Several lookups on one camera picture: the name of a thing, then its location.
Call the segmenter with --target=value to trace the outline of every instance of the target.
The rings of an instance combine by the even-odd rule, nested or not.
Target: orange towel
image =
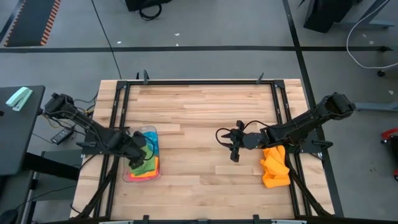
[[[155,170],[146,172],[145,174],[135,176],[133,173],[130,173],[130,177],[133,178],[147,178],[147,177],[153,177],[157,175],[157,170],[159,169],[159,158],[155,156]]]
[[[285,166],[285,147],[263,149],[263,153],[266,159],[261,159],[260,164],[265,172],[262,176],[264,185],[267,188],[289,185],[289,168]]]

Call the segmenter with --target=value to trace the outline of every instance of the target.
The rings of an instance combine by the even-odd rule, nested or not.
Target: floor mat
[[[25,0],[11,26],[4,46],[45,45],[49,39],[61,0]]]

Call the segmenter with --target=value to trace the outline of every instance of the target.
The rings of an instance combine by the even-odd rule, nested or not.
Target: black table
[[[0,176],[27,169],[77,180],[77,168],[26,152],[36,118],[42,112],[40,105],[45,87],[27,86],[33,93],[20,111],[13,111],[6,101],[20,87],[0,88]]]
[[[20,111],[13,111],[6,101],[21,86],[0,88],[0,214],[26,202],[35,189],[34,171],[78,180],[79,169],[27,152],[40,109],[45,87],[26,86],[33,90]],[[19,207],[17,223],[25,205]]]

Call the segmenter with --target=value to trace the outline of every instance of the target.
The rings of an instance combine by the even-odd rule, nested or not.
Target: concrete floor
[[[358,20],[374,0],[355,6],[345,21]],[[0,27],[6,23],[17,0],[0,1]],[[327,34],[306,30],[306,2],[289,0],[303,46],[345,46],[348,29],[332,27]],[[128,12],[118,0],[95,0],[99,16],[113,47],[269,45],[293,46],[284,6],[280,0],[174,0],[162,15],[146,22]],[[378,15],[398,24],[398,1],[391,1]],[[351,45],[397,45],[398,27],[358,30]],[[90,0],[63,0],[49,42],[44,47],[107,47],[105,36]],[[155,78],[301,78],[295,52],[117,52],[123,78],[135,78],[146,69]],[[398,61],[396,52],[354,52],[365,65],[382,66]],[[397,70],[385,78],[375,70],[357,66],[346,52],[304,52],[315,99],[335,91],[351,101],[392,102],[398,93]],[[44,103],[53,92],[91,99],[104,79],[118,79],[111,53],[0,54],[0,86],[45,85]],[[357,112],[342,122],[323,125],[330,149],[343,211],[346,217],[397,220],[398,183],[392,178],[397,163],[382,146],[380,133],[396,127],[398,115]],[[38,119],[34,133],[50,139],[58,130]],[[76,149],[75,141],[49,145],[32,137],[29,151]],[[71,201],[40,202],[35,220],[65,220]]]

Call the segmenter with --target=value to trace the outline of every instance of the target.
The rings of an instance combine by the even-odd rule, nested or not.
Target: table leg
[[[27,152],[23,167],[36,172],[56,175],[71,180],[79,179],[79,169],[70,165],[55,162],[50,159]]]

